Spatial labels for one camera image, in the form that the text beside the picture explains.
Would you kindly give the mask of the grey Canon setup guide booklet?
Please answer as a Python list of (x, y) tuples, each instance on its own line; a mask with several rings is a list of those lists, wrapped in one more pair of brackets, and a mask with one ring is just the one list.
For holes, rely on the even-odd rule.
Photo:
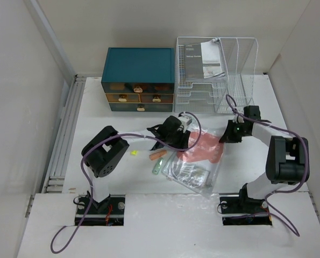
[(184, 74), (187, 80), (218, 80), (225, 77), (219, 39), (183, 47)]

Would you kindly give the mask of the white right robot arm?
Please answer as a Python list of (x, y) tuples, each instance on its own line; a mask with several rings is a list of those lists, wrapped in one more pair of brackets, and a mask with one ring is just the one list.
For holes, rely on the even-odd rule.
[(240, 143), (244, 137), (255, 137), (268, 147), (265, 171), (246, 183), (236, 197), (221, 197), (223, 214), (258, 213), (268, 208), (266, 197), (287, 185), (297, 185), (309, 178), (309, 146), (306, 138), (269, 125), (261, 118), (258, 106), (244, 107), (227, 123), (221, 144)]

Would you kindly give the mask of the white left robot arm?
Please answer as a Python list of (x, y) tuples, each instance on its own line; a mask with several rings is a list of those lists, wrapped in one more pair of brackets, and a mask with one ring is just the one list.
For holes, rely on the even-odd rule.
[(192, 118), (187, 115), (169, 116), (162, 124), (140, 132), (118, 133), (112, 126), (104, 127), (82, 150), (83, 163), (92, 174), (88, 191), (90, 208), (102, 213), (110, 204), (108, 185), (103, 179), (116, 169), (128, 150), (157, 151), (164, 147), (188, 149)]

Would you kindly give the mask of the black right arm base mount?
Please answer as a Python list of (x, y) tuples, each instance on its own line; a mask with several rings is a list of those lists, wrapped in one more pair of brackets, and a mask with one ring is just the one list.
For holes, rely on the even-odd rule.
[(221, 195), (218, 212), (224, 226), (272, 226), (269, 209), (264, 199), (251, 199), (246, 194)]

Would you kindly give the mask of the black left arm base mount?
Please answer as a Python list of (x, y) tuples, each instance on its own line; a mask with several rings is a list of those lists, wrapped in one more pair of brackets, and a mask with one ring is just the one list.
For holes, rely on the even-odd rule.
[[(74, 198), (73, 203), (76, 205), (75, 226), (80, 223), (89, 201), (89, 192)], [(81, 226), (123, 226), (125, 201), (125, 195), (110, 195), (100, 204), (93, 202)]]

